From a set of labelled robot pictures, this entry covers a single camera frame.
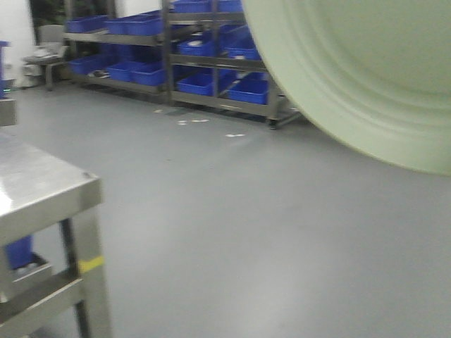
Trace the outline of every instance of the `gray floor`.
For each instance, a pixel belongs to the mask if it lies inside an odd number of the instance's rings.
[[[274,132],[69,84],[14,96],[8,132],[104,179],[116,338],[449,338],[450,178],[311,125]],[[36,249],[60,268],[56,235]],[[69,315],[41,334],[76,337]]]

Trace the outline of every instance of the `metal frame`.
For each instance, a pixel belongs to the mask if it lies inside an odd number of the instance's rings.
[[[116,14],[114,1],[108,0],[109,13]],[[74,8],[73,0],[65,0],[66,13],[68,18],[73,17]],[[160,94],[166,97],[167,104],[173,105],[175,101],[181,101],[191,104],[201,104],[204,106],[228,109],[231,111],[239,111],[261,115],[268,119],[271,127],[275,127],[280,118],[278,108],[284,97],[279,96],[280,90],[273,79],[269,78],[269,95],[268,104],[258,105],[249,104],[247,102],[233,101],[223,97],[223,93],[218,90],[218,70],[231,69],[243,72],[267,72],[263,61],[258,60],[239,60],[226,58],[225,56],[204,57],[204,56],[188,56],[173,54],[172,43],[177,39],[189,36],[193,32],[211,28],[213,30],[214,41],[216,45],[216,55],[219,55],[219,26],[228,23],[241,25],[246,23],[244,13],[221,13],[218,12],[218,0],[213,0],[212,13],[171,13],[171,0],[161,0],[163,33],[154,36],[133,36],[133,35],[110,35],[106,30],[98,30],[88,33],[65,33],[65,38],[69,39],[72,44],[75,42],[102,42],[116,44],[137,44],[143,46],[162,46],[163,61],[167,72],[167,83],[165,86],[148,87],[129,82],[114,81],[111,79],[99,79],[95,77],[75,75],[76,82],[95,83],[107,87],[114,87],[128,90],[131,92],[139,92],[144,94]],[[186,25],[186,27],[173,30],[174,25]],[[190,65],[196,67],[213,68],[214,74],[214,95],[202,96],[177,92],[175,90],[175,79],[173,76],[173,65]]]
[[[269,93],[268,104],[250,104],[248,102],[234,101],[224,97],[223,93],[218,90],[218,70],[231,69],[244,72],[268,72],[263,61],[255,60],[239,60],[226,58],[224,56],[206,57],[206,56],[188,56],[171,53],[171,26],[172,25],[203,25],[211,28],[216,55],[220,55],[220,46],[218,38],[219,26],[228,24],[245,24],[246,18],[244,13],[220,13],[218,12],[218,0],[212,1],[212,13],[171,13],[170,0],[162,0],[163,21],[165,22],[165,33],[168,37],[165,41],[166,45],[166,65],[168,74],[172,72],[173,65],[190,65],[197,67],[213,68],[214,76],[214,95],[202,96],[195,94],[188,94],[178,92],[175,90],[175,83],[173,80],[168,82],[168,102],[172,104],[174,101],[181,101],[190,104],[201,104],[203,106],[210,106],[214,108],[222,108],[229,111],[239,111],[243,113],[251,113],[267,118],[271,127],[275,127],[278,123],[278,110],[282,102],[285,100],[284,96],[280,96],[280,90],[273,78],[269,75]]]
[[[37,267],[19,276],[0,250],[0,337],[31,334],[73,306],[81,337],[111,338],[94,209],[100,179],[10,135],[0,134],[0,143],[1,198],[14,201],[0,210],[0,246],[59,223],[68,265],[51,275],[35,256]]]

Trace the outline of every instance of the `yellow label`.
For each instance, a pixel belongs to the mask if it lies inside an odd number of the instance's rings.
[[[78,270],[80,271],[80,274],[83,275],[102,266],[104,263],[105,258],[103,256],[98,256],[90,261],[78,261]]]

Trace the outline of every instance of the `pale green round object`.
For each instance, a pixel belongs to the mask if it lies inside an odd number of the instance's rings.
[[[382,161],[451,174],[448,0],[244,0],[276,82],[306,117]]]

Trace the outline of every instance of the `chair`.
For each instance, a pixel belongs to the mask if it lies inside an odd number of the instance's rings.
[[[28,65],[42,65],[45,67],[45,83],[47,90],[53,90],[52,70],[58,65],[66,64],[65,56],[68,46],[64,46],[64,26],[62,25],[45,25],[39,27],[39,46],[37,51],[47,53],[45,56],[34,55],[28,56],[23,60]]]

